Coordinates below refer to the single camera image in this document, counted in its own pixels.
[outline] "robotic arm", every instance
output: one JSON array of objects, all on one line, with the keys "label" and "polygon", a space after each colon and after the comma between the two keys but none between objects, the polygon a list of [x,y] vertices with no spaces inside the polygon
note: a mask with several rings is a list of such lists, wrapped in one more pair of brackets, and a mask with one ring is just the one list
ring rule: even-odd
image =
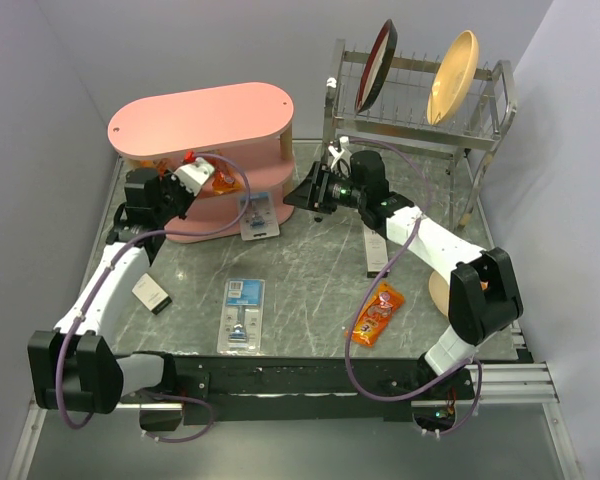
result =
[{"label": "robotic arm", "polygon": [[166,390],[173,387],[175,366],[170,355],[135,353],[116,358],[108,346],[113,341],[115,322],[129,302],[134,285],[149,270],[166,234],[151,236],[135,244],[115,267],[112,260],[138,235],[162,230],[172,218],[184,218],[213,172],[210,163],[198,158],[165,176],[160,176],[153,168],[140,168],[127,174],[126,202],[116,211],[96,272],[74,307],[53,331],[37,331],[29,341],[29,363],[39,406],[57,408],[55,371],[60,347],[106,269],[112,271],[71,340],[71,355],[65,362],[63,375],[67,410],[109,413],[128,393],[155,386]]},{"label": "robotic arm", "polygon": [[[450,285],[450,326],[421,358],[428,377],[441,375],[472,358],[482,343],[522,315],[509,255],[500,248],[485,251],[462,240],[424,216],[411,200],[390,191],[379,153],[350,154],[346,143],[340,147],[329,148],[334,157],[329,165],[314,162],[285,203],[327,214],[338,206],[355,208],[365,225],[399,245],[406,243],[416,219],[422,217],[408,249]],[[342,174],[341,162],[345,162],[348,178]]]}]

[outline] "gray marble surface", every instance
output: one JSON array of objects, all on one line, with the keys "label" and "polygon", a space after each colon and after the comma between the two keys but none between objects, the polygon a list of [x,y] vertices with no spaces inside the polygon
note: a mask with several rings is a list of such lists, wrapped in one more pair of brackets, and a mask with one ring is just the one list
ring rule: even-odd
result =
[{"label": "gray marble surface", "polygon": [[[318,158],[318,145],[294,144],[296,176],[304,177]],[[404,162],[383,152],[393,190],[424,203],[421,180]],[[449,176],[446,162],[415,158],[429,179],[435,201],[429,216],[446,225]],[[116,185],[96,256],[113,212],[124,199],[123,167]],[[466,164],[456,177],[457,205],[470,189]],[[135,297],[116,326],[118,352],[161,350],[180,354],[216,353],[224,285],[227,279],[258,278],[266,281],[262,355],[339,357],[344,352],[344,326],[371,280],[366,278],[362,223],[353,211],[338,210],[316,223],[314,214],[296,210],[280,226],[281,235],[243,242],[239,235],[195,244],[165,242],[150,275],[172,297],[162,313],[151,314]],[[476,212],[462,236],[488,247],[488,237]],[[389,254],[398,249],[389,245]],[[355,356],[417,358],[431,347],[448,326],[428,293],[430,267],[406,253],[389,274],[388,282],[405,296],[405,305],[394,315],[373,348],[355,345]],[[510,331],[495,335],[481,349],[482,359],[516,359]]]}]

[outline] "gray floor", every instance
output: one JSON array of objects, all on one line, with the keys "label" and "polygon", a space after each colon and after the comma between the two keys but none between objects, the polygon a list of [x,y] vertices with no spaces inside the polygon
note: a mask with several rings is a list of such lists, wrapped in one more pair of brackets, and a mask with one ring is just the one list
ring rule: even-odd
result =
[{"label": "gray floor", "polygon": [[[318,146],[296,143],[294,152],[296,176],[304,178],[311,162],[317,159]],[[397,156],[382,153],[392,189],[423,205],[422,181]],[[415,160],[434,192],[429,216],[446,225],[448,165],[438,159]],[[470,189],[466,164],[457,171],[456,204],[464,205]],[[124,200],[123,183],[116,186],[103,236],[113,211]],[[215,354],[225,282],[242,277],[266,281],[263,355],[342,356],[344,325],[370,283],[366,278],[362,223],[355,212],[342,208],[322,223],[314,222],[313,217],[310,212],[296,210],[281,225],[280,237],[263,241],[243,242],[239,236],[189,245],[167,241],[150,274],[174,303],[154,316],[133,298],[117,324],[117,351]],[[472,243],[489,246],[479,214],[473,216],[462,236]],[[102,248],[101,241],[95,258],[100,257]],[[390,254],[397,249],[397,245],[390,245]],[[430,267],[414,255],[403,256],[388,281],[404,294],[406,303],[375,347],[355,346],[354,355],[417,358],[436,342],[448,321],[429,296],[430,273]],[[487,342],[479,356],[516,359],[509,330]]]},{"label": "gray floor", "polygon": [[557,480],[559,472],[542,406],[528,405],[482,406],[440,442],[411,423],[320,420],[223,423],[166,445],[140,437],[135,411],[96,417],[79,432],[48,412],[28,478]]}]

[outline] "metal dish rack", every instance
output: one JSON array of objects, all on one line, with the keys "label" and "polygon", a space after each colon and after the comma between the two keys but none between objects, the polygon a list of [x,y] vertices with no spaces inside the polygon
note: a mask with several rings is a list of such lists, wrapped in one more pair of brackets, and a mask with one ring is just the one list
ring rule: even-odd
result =
[{"label": "metal dish rack", "polygon": [[[405,153],[439,158],[449,162],[449,228],[464,228],[478,201],[485,172],[505,137],[517,110],[511,63],[501,60],[493,69],[485,64],[476,69],[464,103],[453,118],[429,125],[427,102],[440,57],[427,60],[394,57],[379,98],[366,112],[356,115],[355,96],[368,53],[345,49],[336,41],[324,107],[322,159],[336,133],[359,137],[383,137]],[[418,142],[405,145],[409,141]],[[480,150],[482,159],[473,179],[471,193],[458,222],[454,219],[455,170],[467,149]]]}]

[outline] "white wall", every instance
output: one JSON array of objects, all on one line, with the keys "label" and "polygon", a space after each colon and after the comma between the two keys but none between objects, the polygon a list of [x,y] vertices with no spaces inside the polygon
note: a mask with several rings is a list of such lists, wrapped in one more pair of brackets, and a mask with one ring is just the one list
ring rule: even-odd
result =
[{"label": "white wall", "polygon": [[551,0],[38,0],[102,116],[137,98],[260,80],[294,99],[296,137],[320,137],[335,39],[444,54],[463,30],[481,61],[520,59]]},{"label": "white wall", "polygon": [[600,479],[600,0],[554,0],[515,78],[520,111],[483,201],[514,260],[525,336]]},{"label": "white wall", "polygon": [[32,391],[27,341],[76,297],[113,158],[37,5],[0,0],[0,478]]}]

